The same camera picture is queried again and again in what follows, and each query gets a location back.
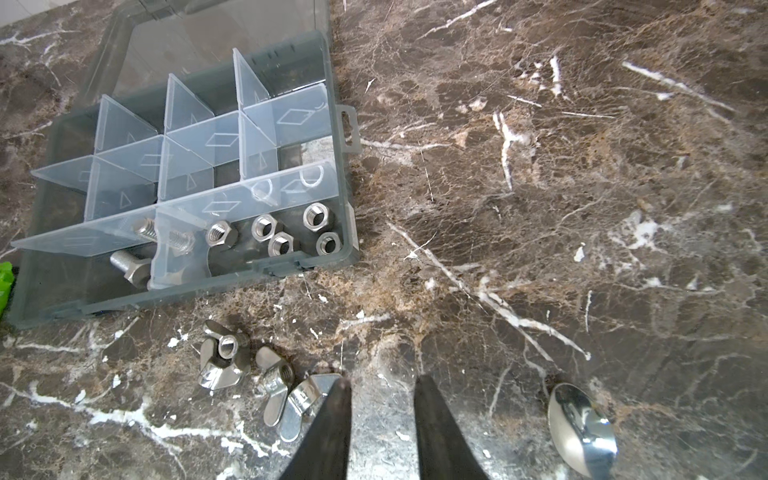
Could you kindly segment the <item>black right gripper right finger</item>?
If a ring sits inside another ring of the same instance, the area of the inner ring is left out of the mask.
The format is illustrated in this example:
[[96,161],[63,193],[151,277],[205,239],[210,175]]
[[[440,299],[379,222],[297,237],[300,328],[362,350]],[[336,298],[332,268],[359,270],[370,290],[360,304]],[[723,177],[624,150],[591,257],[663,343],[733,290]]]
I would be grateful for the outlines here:
[[414,412],[421,479],[488,478],[429,375],[416,380]]

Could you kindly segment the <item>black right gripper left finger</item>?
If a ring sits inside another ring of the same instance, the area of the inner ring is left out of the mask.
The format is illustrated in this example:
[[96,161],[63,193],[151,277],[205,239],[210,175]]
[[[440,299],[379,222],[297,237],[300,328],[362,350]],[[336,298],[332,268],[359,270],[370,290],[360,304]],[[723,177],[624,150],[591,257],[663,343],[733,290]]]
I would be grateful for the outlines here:
[[350,381],[335,380],[281,479],[346,479],[352,420]]

